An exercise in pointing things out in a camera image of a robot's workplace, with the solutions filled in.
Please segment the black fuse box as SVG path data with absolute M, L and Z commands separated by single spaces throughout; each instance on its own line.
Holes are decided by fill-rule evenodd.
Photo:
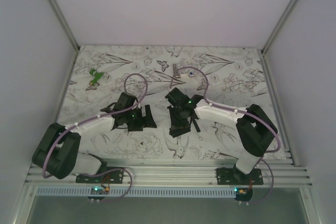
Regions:
M 181 126 L 181 127 L 175 127 L 172 126 L 169 130 L 169 135 L 173 138 L 179 137 L 183 134 L 186 134 L 191 131 L 191 127 L 188 126 Z

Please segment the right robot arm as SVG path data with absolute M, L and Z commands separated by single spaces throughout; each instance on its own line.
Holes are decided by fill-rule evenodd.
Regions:
M 233 170 L 233 179 L 238 184 L 245 184 L 251 179 L 251 171 L 278 136 L 275 125 L 256 104 L 247 108 L 237 108 L 211 102 L 198 94 L 189 98 L 178 88 L 171 90 L 165 98 L 170 104 L 169 135 L 172 137 L 190 132 L 191 124 L 200 131 L 196 120 L 208 120 L 236 130 L 243 145 Z

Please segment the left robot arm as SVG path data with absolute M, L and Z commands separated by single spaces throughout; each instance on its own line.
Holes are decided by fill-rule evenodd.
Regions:
M 101 183 L 107 177 L 103 159 L 80 152 L 80 146 L 123 125 L 129 132 L 157 127 L 150 106 L 141 107 L 136 96 L 122 92 L 117 102 L 90 119 L 68 125 L 51 124 L 33 153 L 32 163 L 42 168 L 44 178 L 64 179 L 70 174 L 88 174 L 95 183 Z

